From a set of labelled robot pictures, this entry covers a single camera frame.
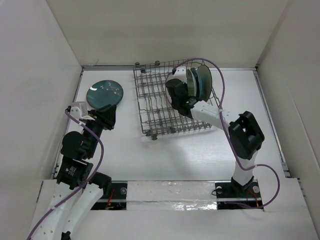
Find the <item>light green flower plate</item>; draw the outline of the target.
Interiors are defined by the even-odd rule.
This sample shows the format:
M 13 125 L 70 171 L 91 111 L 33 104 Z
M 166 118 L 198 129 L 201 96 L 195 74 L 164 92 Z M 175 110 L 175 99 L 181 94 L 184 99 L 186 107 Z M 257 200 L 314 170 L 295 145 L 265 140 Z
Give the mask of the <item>light green flower plate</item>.
M 197 96 L 196 78 L 190 69 L 186 70 L 187 92 L 189 96 Z

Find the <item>teal scalloped plate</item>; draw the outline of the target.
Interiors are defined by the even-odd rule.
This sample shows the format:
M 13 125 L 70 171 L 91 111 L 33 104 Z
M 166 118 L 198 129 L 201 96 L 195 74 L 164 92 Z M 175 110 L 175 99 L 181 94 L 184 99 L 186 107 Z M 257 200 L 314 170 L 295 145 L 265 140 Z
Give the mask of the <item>teal scalloped plate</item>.
M 204 95 L 204 88 L 203 88 L 201 76 L 198 74 L 197 70 L 194 67 L 192 67 L 190 70 L 193 73 L 193 76 L 195 77 L 195 81 L 196 81 L 196 85 L 197 85 L 196 96 L 198 98 L 202 99 L 203 95 Z

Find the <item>cream plate tree drawing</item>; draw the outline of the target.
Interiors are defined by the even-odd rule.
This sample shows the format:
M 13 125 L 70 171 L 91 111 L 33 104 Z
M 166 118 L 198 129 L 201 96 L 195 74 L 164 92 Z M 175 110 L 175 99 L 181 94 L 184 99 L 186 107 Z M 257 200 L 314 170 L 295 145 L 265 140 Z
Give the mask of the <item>cream plate tree drawing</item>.
M 201 99 L 207 102 L 211 95 L 212 90 L 212 74 L 210 69 L 206 65 L 201 65 L 197 68 L 197 74 L 202 83 L 202 95 Z

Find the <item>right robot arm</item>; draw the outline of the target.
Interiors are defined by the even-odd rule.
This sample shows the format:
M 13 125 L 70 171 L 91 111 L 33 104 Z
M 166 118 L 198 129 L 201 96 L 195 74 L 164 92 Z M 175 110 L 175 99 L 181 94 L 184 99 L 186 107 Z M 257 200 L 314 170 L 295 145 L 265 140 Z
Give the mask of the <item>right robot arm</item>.
M 179 114 L 224 131 L 236 159 L 231 177 L 231 191 L 235 196 L 242 197 L 253 182 L 255 158 L 265 140 L 255 116 L 249 111 L 235 114 L 190 96 L 187 84 L 177 78 L 168 80 L 165 87 L 172 107 Z

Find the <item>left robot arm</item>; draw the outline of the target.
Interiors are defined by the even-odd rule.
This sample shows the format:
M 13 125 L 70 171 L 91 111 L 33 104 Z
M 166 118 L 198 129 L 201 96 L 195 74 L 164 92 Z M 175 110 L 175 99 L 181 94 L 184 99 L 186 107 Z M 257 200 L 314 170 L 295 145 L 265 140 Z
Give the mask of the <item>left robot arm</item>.
M 74 102 L 67 107 L 66 116 L 82 127 L 82 131 L 71 131 L 63 137 L 62 160 L 49 207 L 27 239 L 74 240 L 94 204 L 111 194 L 111 177 L 98 171 L 103 158 L 99 158 L 97 164 L 88 160 L 93 158 L 97 147 L 104 155 L 100 137 L 104 130 L 114 129 L 116 110 L 116 105 L 110 104 L 88 110 L 84 102 Z

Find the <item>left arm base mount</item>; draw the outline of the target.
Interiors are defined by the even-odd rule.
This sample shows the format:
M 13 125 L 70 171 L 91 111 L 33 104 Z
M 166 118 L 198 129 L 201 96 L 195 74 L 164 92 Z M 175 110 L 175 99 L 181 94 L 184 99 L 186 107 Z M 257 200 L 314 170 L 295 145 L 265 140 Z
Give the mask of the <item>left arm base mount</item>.
M 113 181 L 110 191 L 103 195 L 91 208 L 93 211 L 122 211 L 127 209 L 127 181 Z

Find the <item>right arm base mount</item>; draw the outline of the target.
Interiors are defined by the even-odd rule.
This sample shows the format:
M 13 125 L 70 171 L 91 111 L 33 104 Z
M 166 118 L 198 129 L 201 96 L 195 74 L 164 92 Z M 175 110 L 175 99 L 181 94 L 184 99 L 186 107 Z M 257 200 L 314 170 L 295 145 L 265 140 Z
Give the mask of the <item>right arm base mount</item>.
M 217 199 L 218 210 L 245 209 L 239 204 L 247 205 L 250 208 L 263 205 L 257 181 L 253 181 L 244 191 L 233 189 L 230 181 L 216 182 L 214 185 L 215 188 L 211 191 L 211 194 Z

